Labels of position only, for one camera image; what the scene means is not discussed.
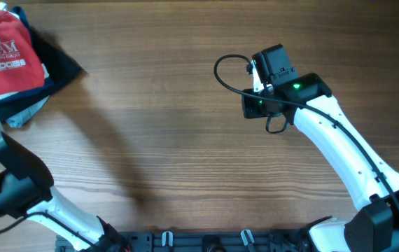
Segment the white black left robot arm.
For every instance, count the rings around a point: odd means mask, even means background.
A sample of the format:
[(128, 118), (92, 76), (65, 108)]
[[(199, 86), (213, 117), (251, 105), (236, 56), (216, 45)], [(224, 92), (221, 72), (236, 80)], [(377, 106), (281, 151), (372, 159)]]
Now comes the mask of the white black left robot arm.
[(0, 121), (0, 217), (34, 221), (66, 239), (75, 251), (131, 251), (132, 245), (110, 224), (77, 207), (55, 187), (44, 162), (9, 137)]

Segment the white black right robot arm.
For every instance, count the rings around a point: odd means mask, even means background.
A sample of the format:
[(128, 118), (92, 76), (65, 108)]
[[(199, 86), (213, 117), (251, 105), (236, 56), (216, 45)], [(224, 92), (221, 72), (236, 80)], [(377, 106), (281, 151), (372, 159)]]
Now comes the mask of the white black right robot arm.
[(241, 91), (244, 117), (283, 116), (322, 153), (345, 185), (356, 215), (306, 227), (303, 251), (399, 251), (399, 173), (373, 150), (315, 73), (300, 76), (282, 45), (247, 59), (253, 85)]

